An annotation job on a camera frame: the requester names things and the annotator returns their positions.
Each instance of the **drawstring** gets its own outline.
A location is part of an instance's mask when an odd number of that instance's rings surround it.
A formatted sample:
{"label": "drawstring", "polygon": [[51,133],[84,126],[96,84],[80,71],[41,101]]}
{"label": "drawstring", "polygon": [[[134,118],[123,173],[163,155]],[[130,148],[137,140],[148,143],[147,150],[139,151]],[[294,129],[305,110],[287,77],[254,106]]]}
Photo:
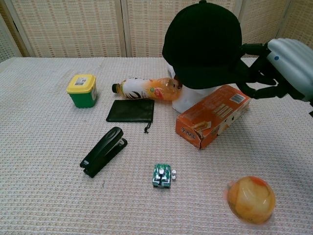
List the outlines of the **drawstring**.
{"label": "drawstring", "polygon": [[145,133],[148,134],[148,129],[150,128],[151,126],[151,122],[148,123],[148,125],[145,127]]}

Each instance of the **translucent orange ball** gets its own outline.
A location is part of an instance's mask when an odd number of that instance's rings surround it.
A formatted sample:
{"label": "translucent orange ball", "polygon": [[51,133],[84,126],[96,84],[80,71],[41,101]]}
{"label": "translucent orange ball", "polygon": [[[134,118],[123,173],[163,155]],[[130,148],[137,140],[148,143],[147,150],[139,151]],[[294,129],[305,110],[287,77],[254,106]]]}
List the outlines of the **translucent orange ball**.
{"label": "translucent orange ball", "polygon": [[267,222],[275,207],[275,194],[262,179],[247,176],[238,180],[227,193],[232,212],[241,220],[252,224]]}

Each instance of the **black stapler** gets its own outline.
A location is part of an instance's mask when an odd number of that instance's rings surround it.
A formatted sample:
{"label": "black stapler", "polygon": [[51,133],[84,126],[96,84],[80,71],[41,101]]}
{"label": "black stapler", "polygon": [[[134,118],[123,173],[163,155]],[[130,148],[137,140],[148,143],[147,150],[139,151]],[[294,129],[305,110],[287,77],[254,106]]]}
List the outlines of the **black stapler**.
{"label": "black stapler", "polygon": [[123,131],[119,127],[113,127],[106,133],[90,153],[82,160],[80,167],[93,178],[116,154],[126,145],[122,138]]}

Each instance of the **toy car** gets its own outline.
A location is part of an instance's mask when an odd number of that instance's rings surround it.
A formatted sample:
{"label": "toy car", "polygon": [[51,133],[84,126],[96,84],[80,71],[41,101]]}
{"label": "toy car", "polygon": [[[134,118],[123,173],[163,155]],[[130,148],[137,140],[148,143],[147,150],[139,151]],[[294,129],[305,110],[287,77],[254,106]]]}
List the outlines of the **toy car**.
{"label": "toy car", "polygon": [[171,178],[175,180],[176,171],[171,172],[171,166],[167,164],[155,164],[153,172],[152,184],[154,187],[169,188],[171,186]]}

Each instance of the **yellow lid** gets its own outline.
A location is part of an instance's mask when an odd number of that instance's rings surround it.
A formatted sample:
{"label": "yellow lid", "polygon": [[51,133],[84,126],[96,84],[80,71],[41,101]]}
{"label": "yellow lid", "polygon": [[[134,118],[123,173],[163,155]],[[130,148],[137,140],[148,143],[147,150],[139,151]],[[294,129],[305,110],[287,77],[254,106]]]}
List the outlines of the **yellow lid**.
{"label": "yellow lid", "polygon": [[96,77],[92,74],[78,74],[73,77],[67,87],[67,93],[88,93],[92,90]]}

